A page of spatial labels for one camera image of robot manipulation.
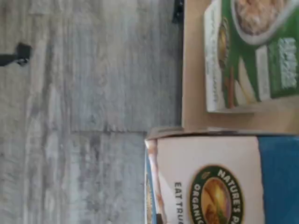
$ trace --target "oval logo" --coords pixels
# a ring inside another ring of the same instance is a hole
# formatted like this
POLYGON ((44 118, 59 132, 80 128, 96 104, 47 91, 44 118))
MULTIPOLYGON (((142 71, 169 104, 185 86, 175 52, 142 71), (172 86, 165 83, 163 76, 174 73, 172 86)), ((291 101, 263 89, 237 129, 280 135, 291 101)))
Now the oval logo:
POLYGON ((190 212, 194 224, 240 224, 243 198, 236 178, 227 169, 201 169, 191 184, 190 212))
POLYGON ((220 68, 226 68, 229 54, 229 33, 228 21, 224 18, 221 22, 218 32, 218 62, 220 68))

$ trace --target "white bowl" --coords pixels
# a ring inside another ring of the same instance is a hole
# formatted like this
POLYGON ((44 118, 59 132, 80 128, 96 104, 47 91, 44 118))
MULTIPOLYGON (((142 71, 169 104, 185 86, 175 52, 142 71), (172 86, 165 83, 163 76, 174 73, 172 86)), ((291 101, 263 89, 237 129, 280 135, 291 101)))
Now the white bowl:
POLYGON ((290 0, 287 6, 283 9, 283 12, 276 18, 275 22, 270 26, 270 28, 259 35, 249 35, 246 34, 240 27, 239 21, 235 11, 235 0, 231 0, 231 11, 235 27, 238 31, 240 37, 250 45, 261 45, 269 40, 277 31, 277 29, 285 23, 288 17, 296 10, 299 6, 299 0, 290 0))

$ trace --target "cardboard box flap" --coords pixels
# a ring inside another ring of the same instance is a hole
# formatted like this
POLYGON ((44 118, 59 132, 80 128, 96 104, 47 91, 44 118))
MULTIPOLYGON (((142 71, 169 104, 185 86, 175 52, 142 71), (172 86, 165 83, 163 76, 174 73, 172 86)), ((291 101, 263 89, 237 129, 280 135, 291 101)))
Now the cardboard box flap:
POLYGON ((186 129, 182 127, 160 127, 153 128, 148 133, 146 140, 154 140, 160 138, 170 138, 170 137, 180 137, 180 136, 198 136, 198 135, 291 135, 287 133, 269 133, 264 131, 256 130, 237 130, 230 128, 220 128, 220 127, 202 127, 200 129, 186 129))

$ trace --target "nature's path logo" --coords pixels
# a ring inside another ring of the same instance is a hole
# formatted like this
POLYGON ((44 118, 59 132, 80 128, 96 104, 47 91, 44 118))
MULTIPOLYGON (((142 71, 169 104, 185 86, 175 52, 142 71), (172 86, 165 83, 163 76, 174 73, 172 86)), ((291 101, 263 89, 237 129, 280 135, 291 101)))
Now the nature's path logo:
POLYGON ((240 224, 243 199, 235 177, 220 166, 207 166, 195 176, 190 192, 194 224, 240 224))

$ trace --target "blue packaging stripe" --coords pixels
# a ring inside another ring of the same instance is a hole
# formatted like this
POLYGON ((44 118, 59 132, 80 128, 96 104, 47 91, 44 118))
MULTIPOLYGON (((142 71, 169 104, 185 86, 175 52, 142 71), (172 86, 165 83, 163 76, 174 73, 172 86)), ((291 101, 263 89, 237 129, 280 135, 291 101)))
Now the blue packaging stripe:
POLYGON ((299 138, 258 140, 266 224, 299 224, 299 138))

